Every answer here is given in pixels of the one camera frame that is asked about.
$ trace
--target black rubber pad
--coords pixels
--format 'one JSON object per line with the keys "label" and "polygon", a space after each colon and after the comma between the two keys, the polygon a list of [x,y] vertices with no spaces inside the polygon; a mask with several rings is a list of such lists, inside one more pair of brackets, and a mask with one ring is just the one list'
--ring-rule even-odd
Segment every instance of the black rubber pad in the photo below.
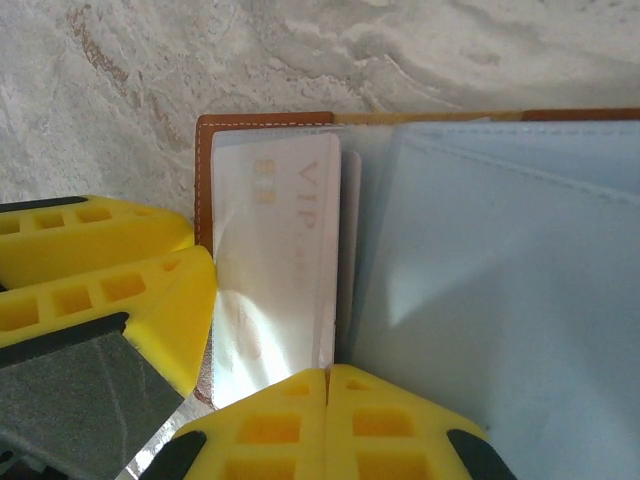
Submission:
{"label": "black rubber pad", "polygon": [[86,202],[87,200],[85,197],[61,197],[47,198],[45,200],[29,200],[28,202],[0,203],[0,213],[33,210],[35,208],[61,207],[63,205]]}
{"label": "black rubber pad", "polygon": [[162,447],[140,480],[184,480],[205,443],[207,436],[199,431],[174,438]]}
{"label": "black rubber pad", "polygon": [[92,338],[111,332],[122,333],[129,319],[127,312],[117,312],[105,317],[81,323],[64,330],[47,333],[24,340],[14,345],[0,348],[0,368],[14,363],[24,362],[30,358],[60,350],[70,345],[86,342]]}
{"label": "black rubber pad", "polygon": [[0,368],[0,443],[74,480],[115,478],[183,398],[120,334]]}
{"label": "black rubber pad", "polygon": [[498,452],[481,438],[464,430],[449,430],[447,436],[472,480],[517,480]]}

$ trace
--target white card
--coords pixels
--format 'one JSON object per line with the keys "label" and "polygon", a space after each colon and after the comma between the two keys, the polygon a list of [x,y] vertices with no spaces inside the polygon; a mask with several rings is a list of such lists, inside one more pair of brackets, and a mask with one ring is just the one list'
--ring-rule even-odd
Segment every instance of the white card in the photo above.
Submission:
{"label": "white card", "polygon": [[214,150],[216,408],[332,363],[340,163],[331,133]]}

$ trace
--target gray marble countertop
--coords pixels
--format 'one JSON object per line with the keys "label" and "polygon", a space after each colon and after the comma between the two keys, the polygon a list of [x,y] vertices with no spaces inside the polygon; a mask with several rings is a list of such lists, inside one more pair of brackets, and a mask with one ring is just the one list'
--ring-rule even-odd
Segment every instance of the gray marble countertop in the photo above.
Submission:
{"label": "gray marble countertop", "polygon": [[192,217],[211,112],[640,104],[634,1],[5,0],[0,201]]}

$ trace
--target white stitching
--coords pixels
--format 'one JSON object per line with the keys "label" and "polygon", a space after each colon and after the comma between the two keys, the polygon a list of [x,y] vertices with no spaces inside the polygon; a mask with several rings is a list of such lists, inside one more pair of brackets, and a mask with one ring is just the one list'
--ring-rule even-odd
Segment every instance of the white stitching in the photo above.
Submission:
{"label": "white stitching", "polygon": [[196,133],[196,211],[194,212],[194,221],[196,222],[196,244],[200,243],[200,143],[202,124],[198,125],[198,131]]}
{"label": "white stitching", "polygon": [[238,122],[238,123],[202,123],[200,124],[200,130],[202,127],[329,127],[336,126],[336,123],[299,123],[299,122],[289,122],[289,123],[248,123],[248,122]]}

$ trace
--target square hole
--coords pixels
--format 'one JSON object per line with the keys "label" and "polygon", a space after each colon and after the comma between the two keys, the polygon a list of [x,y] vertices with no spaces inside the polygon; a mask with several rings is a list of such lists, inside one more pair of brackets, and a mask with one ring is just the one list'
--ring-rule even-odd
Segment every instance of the square hole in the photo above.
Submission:
{"label": "square hole", "polygon": [[178,258],[174,258],[173,260],[167,260],[166,262],[162,263],[162,269],[165,272],[171,272],[173,271],[173,269],[175,269],[178,264],[180,263],[180,259]]}
{"label": "square hole", "polygon": [[371,390],[371,387],[356,378],[347,381],[347,390]]}
{"label": "square hole", "polygon": [[224,480],[294,480],[295,458],[230,458]]}
{"label": "square hole", "polygon": [[133,210],[133,213],[139,217],[148,217],[149,215],[153,215],[153,210],[150,208],[137,207]]}
{"label": "square hole", "polygon": [[309,395],[309,392],[309,385],[301,383],[299,385],[291,385],[284,392],[282,392],[282,394],[287,397],[304,397],[306,395]]}
{"label": "square hole", "polygon": [[238,443],[297,443],[300,440],[299,415],[253,415],[245,420]]}
{"label": "square hole", "polygon": [[56,317],[82,312],[92,306],[89,291],[84,285],[53,292],[53,308]]}
{"label": "square hole", "polygon": [[102,222],[111,218],[111,212],[106,208],[85,208],[77,210],[76,216],[82,223]]}
{"label": "square hole", "polygon": [[0,235],[8,235],[10,233],[18,233],[20,231],[20,220],[14,218],[0,217]]}
{"label": "square hole", "polygon": [[138,273],[119,275],[103,280],[101,283],[107,302],[116,302],[134,297],[146,290],[144,280]]}
{"label": "square hole", "polygon": [[394,407],[362,407],[353,412],[356,437],[413,437],[409,413]]}
{"label": "square hole", "polygon": [[359,480],[432,480],[425,455],[420,452],[359,452]]}
{"label": "square hole", "polygon": [[3,300],[0,303],[0,331],[10,332],[35,325],[40,321],[38,301],[35,297],[20,300]]}
{"label": "square hole", "polygon": [[47,213],[36,215],[34,218],[35,227],[38,229],[64,227],[64,220],[60,213]]}

